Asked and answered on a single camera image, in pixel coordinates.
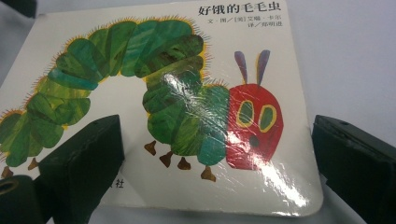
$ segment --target brown leg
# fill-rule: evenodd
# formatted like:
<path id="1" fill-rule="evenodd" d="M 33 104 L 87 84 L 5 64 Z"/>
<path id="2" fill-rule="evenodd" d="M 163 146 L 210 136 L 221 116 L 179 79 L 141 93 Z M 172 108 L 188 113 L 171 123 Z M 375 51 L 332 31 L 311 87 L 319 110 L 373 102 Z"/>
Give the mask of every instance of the brown leg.
<path id="1" fill-rule="evenodd" d="M 28 170 L 33 170 L 38 166 L 38 162 L 35 160 L 35 158 L 32 159 L 32 162 L 30 162 L 30 165 L 27 167 Z"/>
<path id="2" fill-rule="evenodd" d="M 3 173 L 1 173 L 1 177 L 2 178 L 7 178 L 7 177 L 11 177 L 13 176 L 14 173 L 9 169 L 8 166 L 6 166 L 3 170 Z"/>
<path id="3" fill-rule="evenodd" d="M 180 170 L 190 170 L 191 165 L 186 161 L 186 158 L 182 157 L 180 162 L 177 165 Z"/>
<path id="4" fill-rule="evenodd" d="M 212 171 L 208 166 L 206 166 L 204 171 L 201 173 L 201 178 L 216 182 L 216 177 L 212 174 Z"/>
<path id="5" fill-rule="evenodd" d="M 170 152 L 166 153 L 165 155 L 161 156 L 160 161 L 162 161 L 166 167 L 169 167 L 171 165 L 172 155 L 173 155 L 173 152 L 170 151 Z"/>
<path id="6" fill-rule="evenodd" d="M 151 143 L 145 144 L 145 149 L 153 156 L 155 156 L 155 154 L 157 153 L 155 151 L 155 144 L 157 142 L 156 141 L 152 141 Z"/>

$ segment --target caterpillar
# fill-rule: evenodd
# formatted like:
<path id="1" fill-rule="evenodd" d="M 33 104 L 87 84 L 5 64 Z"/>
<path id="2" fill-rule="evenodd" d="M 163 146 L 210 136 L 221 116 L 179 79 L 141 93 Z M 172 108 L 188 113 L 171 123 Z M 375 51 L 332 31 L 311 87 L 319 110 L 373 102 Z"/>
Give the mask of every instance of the caterpillar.
<path id="1" fill-rule="evenodd" d="M 212 181 L 210 166 L 224 158 L 232 168 L 259 169 L 272 158 L 283 130 L 280 106 L 261 86 L 270 51 L 258 58 L 254 84 L 248 84 L 245 57 L 237 51 L 243 84 L 227 89 L 208 81 L 206 37 L 197 33 L 192 21 L 178 17 L 124 19 L 71 39 L 23 109 L 0 119 L 0 151 L 8 171 L 3 176 L 43 148 L 55 147 L 64 128 L 88 113 L 90 93 L 119 75 L 145 80 L 142 105 L 155 140 L 144 148 L 155 155 L 156 141 L 169 145 L 160 157 L 165 166 L 176 154 L 178 167 L 189 170 L 185 157 L 196 156 L 205 165 L 201 178 Z"/>

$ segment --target board book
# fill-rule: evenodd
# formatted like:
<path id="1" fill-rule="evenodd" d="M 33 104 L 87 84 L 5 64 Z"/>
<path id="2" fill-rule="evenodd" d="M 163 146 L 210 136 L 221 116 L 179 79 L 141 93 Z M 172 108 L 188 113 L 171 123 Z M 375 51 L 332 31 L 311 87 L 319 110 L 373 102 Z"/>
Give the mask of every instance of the board book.
<path id="1" fill-rule="evenodd" d="M 0 169 L 32 178 L 120 115 L 125 162 L 102 204 L 288 217 L 322 204 L 283 0 L 40 15 L 0 112 Z"/>

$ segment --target red caterpillar head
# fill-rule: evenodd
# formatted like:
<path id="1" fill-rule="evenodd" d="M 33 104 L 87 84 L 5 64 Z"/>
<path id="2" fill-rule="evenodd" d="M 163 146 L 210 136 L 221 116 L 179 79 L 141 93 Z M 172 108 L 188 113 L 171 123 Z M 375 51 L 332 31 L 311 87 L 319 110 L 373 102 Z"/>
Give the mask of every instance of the red caterpillar head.
<path id="1" fill-rule="evenodd" d="M 227 127 L 227 162 L 236 169 L 258 170 L 271 160 L 283 130 L 283 119 L 275 96 L 260 84 L 270 55 L 258 59 L 257 84 L 247 84 L 245 56 L 235 53 L 244 85 L 230 89 Z"/>

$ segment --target green eye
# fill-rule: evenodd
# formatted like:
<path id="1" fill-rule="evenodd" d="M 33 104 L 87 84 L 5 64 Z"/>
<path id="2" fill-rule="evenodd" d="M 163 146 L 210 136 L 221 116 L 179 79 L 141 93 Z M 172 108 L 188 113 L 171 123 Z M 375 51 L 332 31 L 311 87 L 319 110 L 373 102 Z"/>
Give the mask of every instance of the green eye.
<path id="1" fill-rule="evenodd" d="M 260 131 L 262 133 L 268 132 L 276 121 L 276 109 L 272 105 L 264 105 L 260 112 Z"/>
<path id="2" fill-rule="evenodd" d="M 239 107 L 236 123 L 240 127 L 249 127 L 253 123 L 254 111 L 251 101 L 244 101 Z"/>

